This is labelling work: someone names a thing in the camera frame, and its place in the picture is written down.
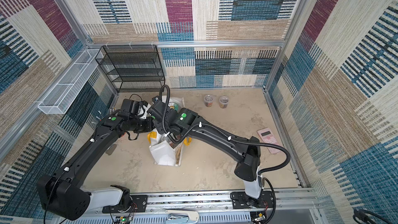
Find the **white canvas tote bag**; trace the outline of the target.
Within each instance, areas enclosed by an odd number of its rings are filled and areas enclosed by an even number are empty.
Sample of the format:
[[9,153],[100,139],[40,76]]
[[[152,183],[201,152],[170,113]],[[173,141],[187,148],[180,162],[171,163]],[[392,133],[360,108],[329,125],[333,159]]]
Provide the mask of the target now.
[[185,138],[181,144],[176,145],[165,134],[160,134],[156,128],[147,135],[147,139],[154,164],[171,167],[181,165],[183,147],[189,146],[192,142],[192,138]]

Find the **clear plastic seed jar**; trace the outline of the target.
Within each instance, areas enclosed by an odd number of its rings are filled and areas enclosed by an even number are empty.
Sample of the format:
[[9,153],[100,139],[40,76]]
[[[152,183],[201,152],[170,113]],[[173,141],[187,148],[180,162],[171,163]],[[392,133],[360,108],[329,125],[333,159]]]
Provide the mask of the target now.
[[212,107],[214,102],[214,97],[211,94],[207,94],[204,96],[204,104],[206,107]]

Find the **clear seed jar red contents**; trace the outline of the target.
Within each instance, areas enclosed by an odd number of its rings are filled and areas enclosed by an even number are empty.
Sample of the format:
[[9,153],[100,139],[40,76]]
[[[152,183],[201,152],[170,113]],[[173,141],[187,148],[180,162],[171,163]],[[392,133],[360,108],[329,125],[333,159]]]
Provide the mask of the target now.
[[223,95],[219,98],[220,108],[225,109],[227,108],[228,104],[229,104],[229,98],[227,96]]

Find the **green label seed jar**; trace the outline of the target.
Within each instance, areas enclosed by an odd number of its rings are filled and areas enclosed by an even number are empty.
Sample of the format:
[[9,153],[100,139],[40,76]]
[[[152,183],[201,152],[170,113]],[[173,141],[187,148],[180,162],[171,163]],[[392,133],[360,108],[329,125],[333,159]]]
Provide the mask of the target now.
[[180,105],[179,105],[177,102],[175,102],[175,101],[170,101],[170,102],[168,103],[168,107],[169,107],[170,109],[172,109],[172,110],[177,111],[177,112],[180,111]]

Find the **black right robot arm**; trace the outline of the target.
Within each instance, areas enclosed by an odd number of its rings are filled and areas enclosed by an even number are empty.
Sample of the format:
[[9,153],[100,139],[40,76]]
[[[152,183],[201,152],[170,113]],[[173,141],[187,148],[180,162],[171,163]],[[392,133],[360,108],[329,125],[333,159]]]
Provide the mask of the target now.
[[237,162],[234,173],[243,180],[245,194],[252,199],[260,198],[262,186],[258,171],[261,151],[260,146],[255,145],[255,139],[233,135],[187,108],[180,113],[173,109],[167,109],[164,113],[152,106],[148,113],[153,117],[156,129],[174,144],[191,137],[232,157]]

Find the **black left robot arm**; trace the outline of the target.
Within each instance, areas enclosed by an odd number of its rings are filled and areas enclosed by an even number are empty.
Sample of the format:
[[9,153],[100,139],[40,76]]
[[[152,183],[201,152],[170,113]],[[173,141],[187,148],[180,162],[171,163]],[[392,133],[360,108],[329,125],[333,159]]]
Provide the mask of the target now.
[[148,133],[154,129],[153,118],[106,115],[100,120],[88,141],[64,165],[51,175],[43,175],[36,187],[41,207],[67,220],[77,220],[85,212],[105,208],[129,212],[133,201],[130,190],[111,185],[109,189],[85,191],[83,182],[107,149],[130,132]]

